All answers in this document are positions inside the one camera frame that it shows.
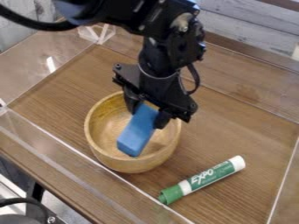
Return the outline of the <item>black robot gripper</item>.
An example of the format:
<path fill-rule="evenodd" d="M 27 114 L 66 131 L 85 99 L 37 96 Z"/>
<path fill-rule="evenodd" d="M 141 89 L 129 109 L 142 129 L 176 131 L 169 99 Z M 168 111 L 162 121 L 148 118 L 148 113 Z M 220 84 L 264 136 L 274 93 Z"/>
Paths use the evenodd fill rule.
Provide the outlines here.
<path fill-rule="evenodd" d="M 142 101 L 150 102 L 158 112 L 153 119 L 153 127 L 161 130 L 170 119 L 184 122 L 192 119 L 197 104 L 192 99 L 193 90 L 182 86 L 180 72 L 176 71 L 162 78 L 148 74 L 138 64 L 114 64 L 113 82 L 122 88 L 125 107 L 133 115 Z"/>

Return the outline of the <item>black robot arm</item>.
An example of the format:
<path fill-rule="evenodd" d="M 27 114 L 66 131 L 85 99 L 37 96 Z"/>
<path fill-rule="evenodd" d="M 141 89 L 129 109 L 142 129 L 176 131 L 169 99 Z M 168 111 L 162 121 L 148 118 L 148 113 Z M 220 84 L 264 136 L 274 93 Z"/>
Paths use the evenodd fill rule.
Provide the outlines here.
<path fill-rule="evenodd" d="M 182 88 L 180 72 L 200 76 L 193 63 L 205 53 L 204 29 L 194 0 L 52 0 L 61 22 L 29 19 L 0 4 L 0 17 L 34 30 L 64 32 L 104 23 L 144 38 L 133 65 L 116 64 L 113 82 L 122 88 L 126 110 L 136 112 L 142 101 L 157 107 L 153 126 L 162 129 L 178 118 L 188 122 L 197 110 L 192 91 Z"/>

